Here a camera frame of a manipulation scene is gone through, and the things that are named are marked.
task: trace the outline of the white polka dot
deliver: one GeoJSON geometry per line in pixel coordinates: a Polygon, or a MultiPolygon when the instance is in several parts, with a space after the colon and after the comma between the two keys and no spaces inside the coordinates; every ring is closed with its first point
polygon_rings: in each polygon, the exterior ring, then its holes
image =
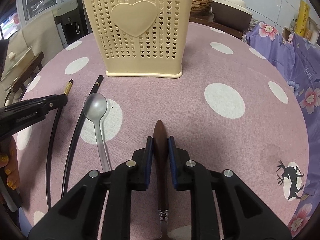
{"type": "Polygon", "coordinates": [[[269,81],[269,87],[273,94],[284,104],[287,104],[289,102],[288,97],[286,93],[283,91],[283,89],[277,84],[272,81],[269,81]]]}
{"type": "Polygon", "coordinates": [[[34,226],[36,225],[36,223],[38,223],[40,221],[41,218],[44,217],[44,214],[40,211],[36,211],[33,215],[33,224],[34,226]]]}
{"type": "Polygon", "coordinates": [[[74,74],[78,72],[79,70],[83,69],[85,65],[89,62],[89,58],[87,57],[81,57],[76,59],[75,61],[72,61],[64,71],[67,75],[74,74]]]}
{"type": "Polygon", "coordinates": [[[254,54],[256,55],[257,57],[259,58],[262,58],[262,59],[266,59],[263,55],[261,55],[259,52],[257,52],[254,48],[249,48],[249,50],[254,54]]]}
{"type": "Polygon", "coordinates": [[[29,91],[33,90],[33,88],[36,86],[36,84],[38,84],[40,78],[41,78],[41,76],[40,76],[40,75],[37,75],[37,76],[32,80],[32,82],[27,86],[27,91],[26,91],[26,92],[29,92],[29,91]]]}
{"type": "MultiPolygon", "coordinates": [[[[294,167],[294,168],[298,167],[298,169],[300,170],[299,166],[295,162],[290,162],[288,164],[288,166],[286,166],[286,167],[294,167]]],[[[288,201],[292,201],[292,200],[296,199],[295,197],[291,197],[291,198],[288,199],[288,197],[290,196],[291,185],[292,185],[291,179],[284,177],[284,180],[283,180],[283,193],[284,193],[284,197],[288,201]]],[[[302,179],[301,178],[297,178],[297,184],[296,184],[297,189],[301,188],[301,185],[302,185],[302,179]]]]}
{"type": "Polygon", "coordinates": [[[184,226],[168,232],[168,236],[174,240],[191,240],[191,226],[184,226]]]}
{"type": "Polygon", "coordinates": [[[19,150],[23,150],[28,145],[32,132],[32,125],[18,132],[17,147],[19,150]]]}
{"type": "Polygon", "coordinates": [[[216,29],[216,28],[210,27],[210,30],[212,30],[212,31],[214,31],[214,32],[216,32],[216,33],[226,34],[225,32],[223,32],[223,31],[221,31],[221,30],[218,30],[218,29],[216,29]]]}
{"type": "Polygon", "coordinates": [[[244,101],[230,86],[221,83],[210,84],[204,90],[204,97],[209,106],[223,117],[235,119],[244,114],[244,101]]]}
{"type": "Polygon", "coordinates": [[[220,51],[224,54],[233,54],[233,50],[230,49],[228,46],[224,45],[224,44],[221,44],[219,42],[211,42],[210,43],[211,47],[214,48],[215,50],[217,51],[220,51]]]}
{"type": "Polygon", "coordinates": [[[66,50],[74,49],[74,48],[78,47],[81,43],[82,43],[82,41],[75,41],[74,43],[72,43],[68,47],[66,47],[66,50]]]}
{"type": "MultiPolygon", "coordinates": [[[[117,135],[122,124],[122,110],[113,100],[107,98],[108,108],[100,121],[101,133],[104,141],[111,140],[117,135]]],[[[93,122],[85,119],[81,133],[81,138],[90,144],[97,144],[93,122]]]]}

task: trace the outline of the yellow package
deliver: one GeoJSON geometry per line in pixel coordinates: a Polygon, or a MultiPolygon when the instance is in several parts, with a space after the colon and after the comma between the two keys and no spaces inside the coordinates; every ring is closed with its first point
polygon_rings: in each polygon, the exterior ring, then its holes
{"type": "Polygon", "coordinates": [[[305,1],[300,1],[300,8],[296,26],[294,28],[294,32],[300,36],[304,36],[306,32],[308,18],[309,18],[310,6],[306,4],[305,1]]]}

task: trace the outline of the purple floral fabric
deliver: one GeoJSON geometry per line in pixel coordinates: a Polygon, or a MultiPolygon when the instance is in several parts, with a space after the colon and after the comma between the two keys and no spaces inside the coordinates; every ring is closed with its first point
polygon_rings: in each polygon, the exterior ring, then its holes
{"type": "Polygon", "coordinates": [[[260,52],[286,79],[300,104],[309,140],[309,169],[299,206],[288,228],[296,236],[308,222],[320,202],[320,51],[299,35],[286,41],[270,26],[256,25],[246,35],[248,44],[260,52]],[[266,35],[274,32],[275,38],[266,35]]]}

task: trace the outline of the antler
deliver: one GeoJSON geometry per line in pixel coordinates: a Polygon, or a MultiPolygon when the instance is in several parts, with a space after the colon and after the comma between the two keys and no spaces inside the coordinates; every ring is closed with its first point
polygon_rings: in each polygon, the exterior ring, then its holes
{"type": "Polygon", "coordinates": [[[280,181],[278,181],[278,184],[282,185],[284,178],[281,178],[278,174],[277,174],[277,176],[278,176],[278,179],[280,180],[280,181]]]}
{"type": "Polygon", "coordinates": [[[280,165],[277,165],[277,167],[279,167],[279,169],[285,169],[285,166],[284,166],[284,164],[283,164],[283,162],[282,161],[278,161],[279,163],[280,163],[280,165]]]}

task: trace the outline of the polka dot tablecloth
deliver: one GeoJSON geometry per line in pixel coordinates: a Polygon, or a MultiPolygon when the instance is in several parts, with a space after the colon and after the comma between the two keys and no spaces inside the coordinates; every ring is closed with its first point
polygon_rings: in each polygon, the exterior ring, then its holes
{"type": "MultiPolygon", "coordinates": [[[[288,224],[306,182],[308,137],[300,107],[285,80],[247,44],[195,23],[189,24],[182,68],[178,79],[105,77],[99,93],[107,98],[108,110],[101,126],[112,168],[143,148],[161,119],[177,147],[210,170],[233,170],[288,224]],[[295,183],[285,173],[289,166],[301,175],[295,183]]],[[[69,79],[74,80],[53,147],[52,204],[60,199],[66,156],[83,103],[105,71],[90,34],[53,58],[24,96],[61,94],[69,79]]],[[[23,210],[31,224],[48,211],[45,161],[54,117],[52,111],[44,121],[15,135],[23,210]]],[[[102,170],[93,124],[86,120],[69,188],[92,169],[102,170]]],[[[168,187],[169,235],[176,240],[190,239],[189,192],[176,192],[170,180],[168,187]]],[[[153,168],[149,190],[132,193],[131,239],[160,235],[153,168]]]]}

